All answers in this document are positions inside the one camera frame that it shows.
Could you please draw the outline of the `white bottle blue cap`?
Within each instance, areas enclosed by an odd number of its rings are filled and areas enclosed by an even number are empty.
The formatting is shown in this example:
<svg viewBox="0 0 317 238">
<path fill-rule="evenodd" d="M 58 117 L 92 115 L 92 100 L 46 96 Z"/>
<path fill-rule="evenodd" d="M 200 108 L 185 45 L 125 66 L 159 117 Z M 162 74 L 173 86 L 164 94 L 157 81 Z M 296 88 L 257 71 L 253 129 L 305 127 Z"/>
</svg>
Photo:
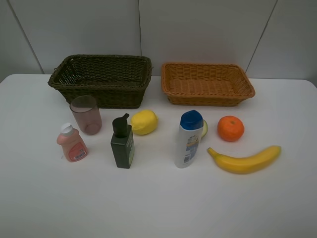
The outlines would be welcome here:
<svg viewBox="0 0 317 238">
<path fill-rule="evenodd" d="M 202 115 L 191 110 L 181 116 L 177 136 L 175 165 L 186 168 L 192 164 L 203 134 L 204 120 Z"/>
</svg>

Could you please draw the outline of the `halved avocado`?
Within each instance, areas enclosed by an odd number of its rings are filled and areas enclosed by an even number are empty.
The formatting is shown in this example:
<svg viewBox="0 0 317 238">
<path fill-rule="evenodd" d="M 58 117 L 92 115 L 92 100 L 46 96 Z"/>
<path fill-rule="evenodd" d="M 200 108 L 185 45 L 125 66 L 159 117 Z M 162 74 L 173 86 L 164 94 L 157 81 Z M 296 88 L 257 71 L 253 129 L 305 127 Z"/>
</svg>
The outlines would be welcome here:
<svg viewBox="0 0 317 238">
<path fill-rule="evenodd" d="M 208 132 L 208 124 L 205 120 L 203 120 L 203 131 L 202 131 L 202 136 L 201 138 L 203 138 Z"/>
</svg>

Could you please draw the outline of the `orange tangerine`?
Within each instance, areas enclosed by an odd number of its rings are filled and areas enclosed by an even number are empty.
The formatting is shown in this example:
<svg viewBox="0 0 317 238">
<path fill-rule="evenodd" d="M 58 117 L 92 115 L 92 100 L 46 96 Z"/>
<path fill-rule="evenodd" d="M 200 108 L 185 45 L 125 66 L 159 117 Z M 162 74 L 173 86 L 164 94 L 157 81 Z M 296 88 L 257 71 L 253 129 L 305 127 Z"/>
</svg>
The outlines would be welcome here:
<svg viewBox="0 0 317 238">
<path fill-rule="evenodd" d="M 242 121 L 234 116 L 224 116 L 217 124 L 218 136 L 228 142 L 239 140 L 245 132 Z"/>
</svg>

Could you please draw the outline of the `yellow banana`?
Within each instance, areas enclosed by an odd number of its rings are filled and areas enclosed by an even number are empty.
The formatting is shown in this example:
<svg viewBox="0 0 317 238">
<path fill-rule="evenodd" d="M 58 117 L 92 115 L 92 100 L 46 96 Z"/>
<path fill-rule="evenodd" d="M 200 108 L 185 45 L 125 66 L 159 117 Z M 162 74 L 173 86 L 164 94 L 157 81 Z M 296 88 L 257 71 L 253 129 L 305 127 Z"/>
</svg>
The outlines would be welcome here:
<svg viewBox="0 0 317 238">
<path fill-rule="evenodd" d="M 233 174 L 251 174 L 270 166 L 281 154 L 281 146 L 270 146 L 249 157 L 237 158 L 220 154 L 211 147 L 207 152 L 222 170 Z"/>
</svg>

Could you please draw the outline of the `yellow lemon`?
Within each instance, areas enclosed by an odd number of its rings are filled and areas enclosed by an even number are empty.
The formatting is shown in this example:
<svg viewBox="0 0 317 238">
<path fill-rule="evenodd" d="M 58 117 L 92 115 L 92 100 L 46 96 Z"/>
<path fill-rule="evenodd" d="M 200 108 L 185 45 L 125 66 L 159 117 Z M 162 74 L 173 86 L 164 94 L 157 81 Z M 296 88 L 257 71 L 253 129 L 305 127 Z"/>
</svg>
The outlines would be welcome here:
<svg viewBox="0 0 317 238">
<path fill-rule="evenodd" d="M 143 110 L 134 114 L 130 123 L 134 134 L 146 135 L 157 128 L 158 121 L 159 119 L 153 111 Z"/>
</svg>

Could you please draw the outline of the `dark green pump bottle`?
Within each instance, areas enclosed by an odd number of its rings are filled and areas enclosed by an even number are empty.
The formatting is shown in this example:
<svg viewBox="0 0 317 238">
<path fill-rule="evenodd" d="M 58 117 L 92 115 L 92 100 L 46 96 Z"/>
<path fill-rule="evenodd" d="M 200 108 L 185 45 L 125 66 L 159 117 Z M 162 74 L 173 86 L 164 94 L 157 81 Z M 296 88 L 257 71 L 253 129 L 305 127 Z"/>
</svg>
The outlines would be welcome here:
<svg viewBox="0 0 317 238">
<path fill-rule="evenodd" d="M 131 167 L 135 152 L 132 126 L 128 124 L 128 118 L 129 114 L 126 113 L 112 122 L 113 135 L 110 144 L 116 166 L 122 169 Z"/>
</svg>

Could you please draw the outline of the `orange wicker basket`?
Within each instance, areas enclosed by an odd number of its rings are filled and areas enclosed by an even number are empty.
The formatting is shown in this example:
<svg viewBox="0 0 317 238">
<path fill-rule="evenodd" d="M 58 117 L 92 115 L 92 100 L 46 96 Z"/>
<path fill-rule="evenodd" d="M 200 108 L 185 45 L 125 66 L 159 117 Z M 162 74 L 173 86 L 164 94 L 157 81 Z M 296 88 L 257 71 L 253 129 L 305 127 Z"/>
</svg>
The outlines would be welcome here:
<svg viewBox="0 0 317 238">
<path fill-rule="evenodd" d="M 235 64 L 164 63 L 161 88 L 175 105 L 233 107 L 255 96 L 244 70 Z"/>
</svg>

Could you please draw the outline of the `dark brown wicker basket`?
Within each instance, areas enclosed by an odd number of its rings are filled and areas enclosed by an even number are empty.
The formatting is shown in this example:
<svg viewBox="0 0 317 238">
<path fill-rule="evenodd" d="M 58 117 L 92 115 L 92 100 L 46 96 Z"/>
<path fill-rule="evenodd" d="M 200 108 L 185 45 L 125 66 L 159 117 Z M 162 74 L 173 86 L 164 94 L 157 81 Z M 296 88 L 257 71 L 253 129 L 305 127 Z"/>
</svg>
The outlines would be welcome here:
<svg viewBox="0 0 317 238">
<path fill-rule="evenodd" d="M 152 76 L 148 57 L 70 55 L 55 68 L 48 84 L 68 103 L 90 95 L 99 108 L 137 109 Z"/>
</svg>

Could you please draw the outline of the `translucent pink plastic cup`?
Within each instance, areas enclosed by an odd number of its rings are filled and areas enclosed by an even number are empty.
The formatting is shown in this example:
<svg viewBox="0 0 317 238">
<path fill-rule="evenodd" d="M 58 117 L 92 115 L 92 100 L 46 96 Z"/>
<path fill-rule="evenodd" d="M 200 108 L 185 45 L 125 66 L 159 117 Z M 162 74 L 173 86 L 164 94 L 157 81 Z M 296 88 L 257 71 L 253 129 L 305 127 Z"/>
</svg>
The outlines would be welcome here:
<svg viewBox="0 0 317 238">
<path fill-rule="evenodd" d="M 70 103 L 69 107 L 84 134 L 94 135 L 100 131 L 102 118 L 94 97 L 90 95 L 79 96 Z"/>
</svg>

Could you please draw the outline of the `pink bottle white cap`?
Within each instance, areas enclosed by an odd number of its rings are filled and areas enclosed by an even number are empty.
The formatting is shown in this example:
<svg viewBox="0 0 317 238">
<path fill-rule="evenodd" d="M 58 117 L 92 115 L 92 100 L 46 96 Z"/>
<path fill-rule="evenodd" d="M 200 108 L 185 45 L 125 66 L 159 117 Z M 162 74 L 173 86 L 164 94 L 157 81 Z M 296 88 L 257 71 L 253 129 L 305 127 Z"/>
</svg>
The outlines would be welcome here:
<svg viewBox="0 0 317 238">
<path fill-rule="evenodd" d="M 87 146 L 79 131 L 69 122 L 61 126 L 56 142 L 62 147 L 64 157 L 69 162 L 80 161 L 88 155 Z"/>
</svg>

